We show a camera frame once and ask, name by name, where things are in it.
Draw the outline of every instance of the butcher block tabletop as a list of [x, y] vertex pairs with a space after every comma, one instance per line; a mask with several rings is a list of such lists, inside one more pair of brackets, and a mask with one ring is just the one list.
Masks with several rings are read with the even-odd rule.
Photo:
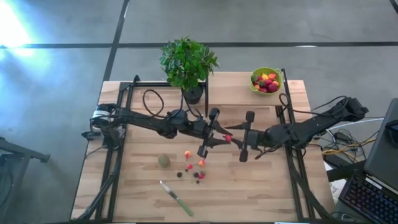
[[[253, 129], [265, 130], [279, 124], [275, 106], [278, 95], [260, 96], [249, 89], [248, 72], [215, 72], [209, 76], [209, 110], [220, 109], [218, 121], [222, 126], [232, 126], [245, 121], [246, 111], [256, 116]], [[104, 82], [98, 103], [116, 103], [120, 82]], [[310, 111], [310, 105], [302, 80], [289, 80], [289, 90], [296, 110]], [[131, 110], [148, 114], [142, 104], [146, 89], [156, 90], [164, 99], [165, 108], [161, 114], [178, 109], [180, 90], [173, 87], [134, 88]], [[160, 100], [152, 93], [146, 94], [148, 107], [156, 112]], [[195, 107], [204, 114], [205, 94]], [[309, 119], [310, 114], [295, 113], [297, 122]], [[244, 131], [231, 131], [235, 138], [243, 139]], [[196, 153], [200, 139], [178, 134], [166, 139], [156, 132], [128, 125], [126, 143], [119, 177], [114, 222], [271, 222], [296, 221], [296, 213], [284, 149], [268, 153], [258, 160], [257, 151], [249, 151], [248, 161], [239, 162], [236, 145], [216, 146], [209, 149], [204, 167], [198, 166]], [[90, 141], [87, 153], [100, 147], [102, 140]], [[186, 161], [185, 151], [192, 157]], [[158, 165], [159, 154], [166, 154], [171, 166], [163, 169]], [[90, 154], [84, 161], [80, 183], [76, 193], [71, 218], [81, 215], [98, 193], [103, 175], [106, 150]], [[307, 147], [304, 157], [311, 191], [329, 211], [334, 203], [323, 165], [321, 152], [316, 146]], [[185, 172], [188, 164], [193, 169]], [[196, 183], [193, 173], [204, 171], [206, 176]], [[163, 189], [163, 180], [174, 193], [192, 210], [188, 216], [184, 209]], [[104, 210], [107, 211], [108, 197]], [[303, 193], [300, 198], [306, 209]]]

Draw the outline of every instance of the potted plant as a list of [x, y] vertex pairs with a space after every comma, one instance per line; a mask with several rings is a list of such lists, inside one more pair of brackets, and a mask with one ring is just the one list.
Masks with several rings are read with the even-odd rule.
[[218, 67], [217, 57], [208, 47], [188, 37], [169, 42], [162, 47], [160, 63], [172, 86], [182, 89], [182, 95], [189, 104], [199, 102], [203, 87], [198, 80], [205, 80], [213, 66]]

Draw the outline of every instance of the fruit bowl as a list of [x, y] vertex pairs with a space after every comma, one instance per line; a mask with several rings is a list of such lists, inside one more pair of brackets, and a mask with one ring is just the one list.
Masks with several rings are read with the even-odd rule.
[[262, 95], [273, 95], [283, 85], [282, 71], [275, 68], [257, 68], [251, 75], [250, 89]]

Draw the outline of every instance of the knife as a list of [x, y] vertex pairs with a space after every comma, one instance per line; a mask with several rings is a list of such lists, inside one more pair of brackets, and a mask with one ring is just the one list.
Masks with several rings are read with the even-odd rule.
[[169, 195], [174, 198], [174, 200], [176, 200], [180, 206], [186, 211], [186, 213], [189, 216], [193, 216], [193, 212], [188, 208], [188, 205], [186, 205], [185, 203], [183, 203], [183, 201], [181, 201], [181, 199], [179, 199], [176, 194], [172, 191], [172, 189], [170, 189], [170, 187], [168, 187], [165, 183], [163, 183], [163, 181], [160, 181], [160, 184], [162, 185], [162, 187], [166, 190], [167, 193], [169, 193]]

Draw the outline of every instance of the concrete floor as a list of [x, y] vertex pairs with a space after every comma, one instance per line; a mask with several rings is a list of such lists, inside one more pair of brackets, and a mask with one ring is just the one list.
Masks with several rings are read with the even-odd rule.
[[[122, 3], [0, 0], [0, 10], [7, 12], [0, 17], [9, 16], [0, 20], [0, 44], [111, 43]], [[186, 35], [204, 42], [398, 41], [397, 23], [388, 0], [137, 0], [127, 10], [121, 42], [166, 42]], [[384, 116], [398, 96], [398, 47], [212, 50], [219, 71], [286, 68], [289, 79], [305, 81], [312, 107], [348, 95], [369, 108], [368, 116]], [[68, 220], [86, 148], [80, 133], [88, 128], [109, 52], [0, 49], [0, 136], [51, 154], [48, 164], [29, 164], [9, 223]], [[157, 49], [119, 49], [111, 80], [132, 80], [136, 74], [165, 79], [159, 57]], [[348, 129], [365, 139], [379, 126]]]

